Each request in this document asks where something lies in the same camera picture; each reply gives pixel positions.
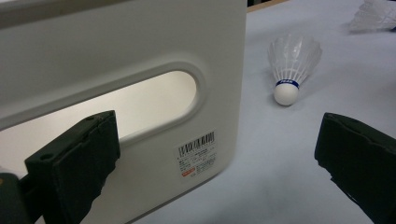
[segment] gray table surface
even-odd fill
[[[143,223],[372,223],[318,166],[325,112],[396,137],[396,33],[351,34],[362,0],[290,0],[247,14],[237,149],[200,188],[136,221]],[[266,51],[278,36],[312,35],[323,49],[295,105],[273,100]]]

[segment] barcode label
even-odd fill
[[[182,180],[193,178],[215,164],[217,141],[214,131],[175,148],[177,169]]]
[[[192,142],[187,143],[184,146],[178,148],[178,154],[180,157],[184,157],[189,154],[189,152],[211,145],[215,142],[215,132],[208,133],[200,138],[195,139]]]

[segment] oval handle hole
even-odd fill
[[[115,110],[122,138],[183,115],[195,94],[194,78],[173,71],[32,119],[0,132],[0,166],[25,172],[24,159],[92,114]]]

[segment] barcode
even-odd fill
[[[178,148],[180,157],[184,157],[186,154],[200,147],[210,145],[215,142],[215,132],[208,133],[200,138],[195,139],[192,142],[187,143],[184,146]]]

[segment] white shuttlecock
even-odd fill
[[[274,96],[281,105],[297,101],[300,85],[312,74],[322,50],[311,36],[285,35],[271,43],[268,59],[276,79]]]
[[[387,0],[364,0],[349,30],[352,32],[390,30],[396,27],[396,10]]]

